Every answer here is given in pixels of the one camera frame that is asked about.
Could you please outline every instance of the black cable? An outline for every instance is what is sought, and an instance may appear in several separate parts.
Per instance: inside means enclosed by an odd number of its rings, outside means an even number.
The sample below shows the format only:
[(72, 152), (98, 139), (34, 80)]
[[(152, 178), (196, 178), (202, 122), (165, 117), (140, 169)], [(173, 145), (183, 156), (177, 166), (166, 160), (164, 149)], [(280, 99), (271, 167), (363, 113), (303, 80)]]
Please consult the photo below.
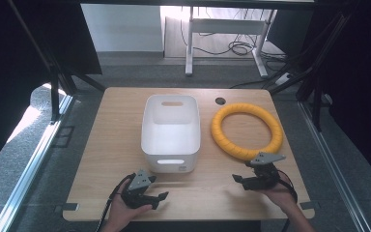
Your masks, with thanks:
[(265, 66), (269, 69), (269, 70), (271, 70), (271, 71), (275, 71), (275, 72), (278, 72), (279, 71), (279, 69), (275, 69), (275, 68), (273, 68), (272, 66), (270, 66), (270, 63), (285, 63), (285, 62), (283, 62), (283, 61), (277, 61), (277, 60), (269, 60), (269, 61), (266, 61), (265, 62)]
[(262, 15), (264, 14), (264, 9), (263, 9), (263, 11), (261, 11), (261, 16), (260, 16), (260, 21), (261, 21), (261, 19), (262, 19)]
[(187, 46), (186, 40), (185, 40), (185, 35), (183, 34), (183, 20), (180, 19), (180, 31), (182, 32), (182, 39), (185, 45)]
[(265, 81), (267, 81), (267, 80), (257, 80), (257, 81), (250, 81), (250, 82), (246, 82), (246, 83), (236, 84), (236, 85), (231, 86), (229, 89), (234, 89), (236, 87), (244, 86), (244, 85), (263, 83)]
[(98, 225), (98, 228), (96, 229), (96, 232), (100, 232), (101, 230), (101, 227), (103, 225), (103, 222), (104, 222), (104, 219), (107, 215), (107, 212), (108, 212), (108, 209), (110, 208), (110, 205), (111, 205), (111, 202), (113, 201), (113, 198), (114, 196), (117, 194), (117, 191), (119, 190), (120, 186), (125, 182), (125, 180), (127, 179), (132, 179), (133, 178), (133, 175), (135, 176), (135, 174), (131, 174), (131, 175), (127, 175), (127, 177), (125, 177), (120, 183), (119, 185), (117, 185), (113, 191), (110, 193), (107, 201), (106, 201), (106, 204), (104, 206), (104, 209), (103, 209), (103, 213), (101, 214), (101, 218), (100, 218), (100, 221), (99, 221), (99, 225)]
[[(246, 42), (233, 41), (228, 44), (228, 48), (230, 48), (235, 54), (244, 56), (249, 52), (252, 52), (254, 46)], [(243, 52), (237, 51), (236, 48), (242, 49)]]
[(243, 8), (240, 8), (240, 9), (236, 12), (236, 14), (234, 14), (233, 19), (236, 19), (237, 15), (238, 15), (242, 10), (243, 10)]
[(261, 57), (265, 59), (276, 60), (276, 61), (281, 61), (281, 62), (286, 62), (288, 59), (286, 54), (267, 53), (264, 51), (261, 51)]
[(250, 35), (245, 35), (245, 37), (249, 37), (254, 47), (257, 46), (258, 35), (255, 35), (255, 41), (252, 39)]
[[(208, 7), (206, 7), (206, 15), (207, 15), (209, 18), (211, 18), (210, 14), (209, 14), (209, 12), (208, 12)], [(215, 33), (207, 33), (207, 34), (202, 34), (201, 32), (198, 33), (198, 35), (201, 36), (201, 37), (211, 36), (211, 35), (214, 35), (214, 34), (215, 34)]]
[[(328, 32), (328, 29), (333, 25), (333, 23), (337, 20), (337, 18), (340, 16), (340, 14), (337, 14), (336, 17), (332, 19), (332, 21), (328, 24), (328, 26), (319, 34), (311, 43), (311, 45), (301, 52), (300, 54), (285, 58), (284, 62), (286, 62), (285, 66), (282, 67), (278, 72), (274, 73), (270, 78), (268, 78), (268, 82), (262, 87), (262, 89), (268, 89), (272, 84), (273, 80), (277, 77), (280, 77), (282, 74), (286, 73), (288, 70), (294, 68), (297, 64), (299, 64), (302, 60), (306, 59), (310, 53), (313, 51), (313, 49), (316, 47), (318, 42), (321, 40), (321, 38)], [(306, 74), (307, 70), (304, 72), (299, 73), (299, 75)]]
[[(285, 181), (282, 181), (281, 179), (279, 179), (278, 183), (287, 188), (291, 195), (294, 197), (295, 203), (298, 203), (298, 194), (294, 189), (294, 185), (292, 184), (291, 179), (289, 179), (289, 176), (285, 172), (281, 170), (278, 170), (278, 172), (284, 174), (288, 178), (289, 184), (286, 183)], [(284, 223), (284, 226), (282, 227), (281, 232), (286, 232), (288, 230), (290, 223), (291, 221), (287, 218), (287, 220)]]

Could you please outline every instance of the sunlight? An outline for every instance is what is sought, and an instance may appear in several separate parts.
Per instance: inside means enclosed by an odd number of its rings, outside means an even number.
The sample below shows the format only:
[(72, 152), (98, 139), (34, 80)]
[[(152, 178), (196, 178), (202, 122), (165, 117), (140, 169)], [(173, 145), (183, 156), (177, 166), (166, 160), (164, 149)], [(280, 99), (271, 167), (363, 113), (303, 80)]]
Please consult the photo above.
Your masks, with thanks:
[(189, 7), (161, 6), (160, 10), (162, 16), (176, 18), (178, 20), (189, 20)]
[(14, 139), (25, 128), (32, 125), (39, 117), (39, 115), (41, 115), (41, 112), (38, 109), (29, 106), (23, 114), (23, 117), (20, 120), (19, 124), (17, 124), (16, 128), (14, 129), (14, 132), (12, 132), (11, 136), (8, 138), (7, 143), (11, 142), (12, 139)]
[[(50, 84), (48, 84), (48, 83), (47, 84), (44, 84), (43, 87), (46, 88), (46, 89), (51, 89), (52, 88), (52, 86)], [(61, 89), (59, 89), (58, 92), (59, 92), (59, 94), (61, 94), (63, 96), (66, 95), (65, 91), (63, 91)]]

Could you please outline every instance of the cable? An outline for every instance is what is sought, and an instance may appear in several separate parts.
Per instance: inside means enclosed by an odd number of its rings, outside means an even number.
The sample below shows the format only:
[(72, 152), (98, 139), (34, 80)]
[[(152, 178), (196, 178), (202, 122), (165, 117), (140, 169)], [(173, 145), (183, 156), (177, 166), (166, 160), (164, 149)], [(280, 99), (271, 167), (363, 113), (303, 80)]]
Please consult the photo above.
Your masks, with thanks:
[[(294, 185), (292, 184), (291, 179), (289, 178), (289, 176), (285, 172), (283, 172), (281, 170), (278, 170), (278, 172), (284, 174), (288, 178), (289, 184), (286, 183), (285, 181), (282, 181), (281, 179), (279, 179), (278, 183), (281, 184), (282, 186), (284, 186), (285, 188), (287, 188), (288, 191), (290, 191), (291, 195), (294, 197), (295, 203), (298, 203), (298, 194), (294, 189)], [(288, 230), (288, 227), (289, 227), (290, 223), (291, 223), (291, 221), (287, 218), (287, 220), (284, 223), (284, 226), (282, 227), (281, 232), (286, 232)]]
[[(209, 12), (208, 12), (208, 7), (206, 7), (206, 15), (207, 15), (209, 18), (211, 18), (210, 14), (209, 14)], [(207, 33), (207, 34), (202, 34), (201, 32), (198, 33), (198, 35), (201, 36), (201, 37), (211, 36), (211, 35), (214, 35), (214, 34), (215, 34), (215, 33)]]
[(252, 41), (254, 47), (257, 46), (258, 35), (255, 35), (255, 41), (252, 39), (252, 37), (250, 35), (245, 35), (245, 38), (246, 37), (249, 37), (249, 39)]
[(231, 86), (229, 89), (234, 89), (236, 87), (244, 86), (244, 85), (263, 83), (265, 81), (267, 81), (267, 80), (257, 80), (257, 81), (250, 81), (250, 82), (246, 82), (246, 83), (236, 84), (236, 85)]
[(183, 20), (182, 19), (180, 19), (180, 31), (182, 32), (182, 39), (183, 39), (183, 42), (185, 43), (185, 46), (188, 46), (185, 40), (185, 35), (183, 34)]
[[(328, 24), (328, 26), (321, 32), (321, 34), (318, 35), (312, 41), (311, 45), (306, 50), (304, 50), (303, 52), (301, 52), (300, 54), (298, 54), (296, 56), (293, 56), (293, 57), (289, 57), (289, 58), (283, 58), (283, 59), (278, 59), (278, 58), (272, 57), (272, 59), (274, 59), (274, 60), (278, 60), (278, 61), (284, 62), (285, 65), (279, 71), (277, 71), (276, 73), (274, 73), (270, 78), (268, 78), (267, 79), (267, 82), (263, 85), (263, 87), (261, 89), (268, 89), (274, 83), (273, 81), (277, 77), (280, 77), (282, 74), (284, 74), (287, 71), (293, 69), (302, 60), (306, 59), (310, 55), (310, 53), (313, 51), (313, 49), (316, 47), (316, 45), (321, 40), (321, 38), (326, 34), (326, 32), (328, 31), (328, 29), (334, 23), (334, 21), (336, 21), (339, 16), (340, 15), (338, 14), (336, 17), (334, 17), (332, 19), (332, 21)], [(268, 56), (268, 57), (270, 57), (270, 55), (280, 55), (280, 54), (269, 54), (269, 53), (266, 53), (266, 52), (262, 52), (262, 54), (264, 54), (264, 56)], [(299, 73), (299, 75), (302, 75), (304, 73), (307, 73), (307, 71), (301, 72), (301, 73)]]

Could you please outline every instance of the gray floor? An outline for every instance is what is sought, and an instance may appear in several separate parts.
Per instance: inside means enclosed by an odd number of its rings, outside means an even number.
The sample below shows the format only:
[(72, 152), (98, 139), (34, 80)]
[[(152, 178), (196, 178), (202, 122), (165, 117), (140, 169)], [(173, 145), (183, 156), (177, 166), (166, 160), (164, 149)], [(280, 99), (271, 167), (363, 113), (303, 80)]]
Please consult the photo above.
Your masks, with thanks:
[[(239, 83), (261, 80), (252, 60), (196, 60), (193, 77), (185, 76), (184, 59), (163, 59), (145, 54), (100, 54), (103, 75), (93, 78), (107, 87), (230, 88)], [(61, 209), (66, 202), (79, 165), (102, 93), (76, 79), (79, 88), (59, 133), (73, 129), (69, 143), (55, 139), (17, 213), (10, 231), (94, 231), (96, 222), (68, 222)], [(243, 86), (262, 88), (264, 83)], [(312, 137), (295, 99), (298, 86), (275, 96), (273, 100), (311, 200), (317, 206), (311, 219), (318, 231), (357, 231), (349, 206), (333, 181), (322, 153)], [(50, 118), (48, 90), (34, 93), (33, 105), (41, 111), (36, 121), (22, 131), (0, 154), (0, 212), (14, 188)], [(322, 135), (371, 226), (371, 167), (363, 155), (322, 110)], [(280, 231), (284, 220), (262, 222), (262, 231)], [(134, 223), (128, 231), (168, 231), (168, 224)], [(242, 221), (209, 231), (249, 231), (254, 226)]]

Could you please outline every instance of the white wall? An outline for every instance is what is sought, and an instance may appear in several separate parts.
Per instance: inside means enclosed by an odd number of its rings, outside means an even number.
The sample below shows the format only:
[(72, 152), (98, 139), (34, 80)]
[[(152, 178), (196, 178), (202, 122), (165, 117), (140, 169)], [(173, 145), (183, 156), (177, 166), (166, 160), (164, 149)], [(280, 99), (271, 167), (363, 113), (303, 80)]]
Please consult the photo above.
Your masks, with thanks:
[(159, 6), (82, 4), (96, 51), (162, 51)]

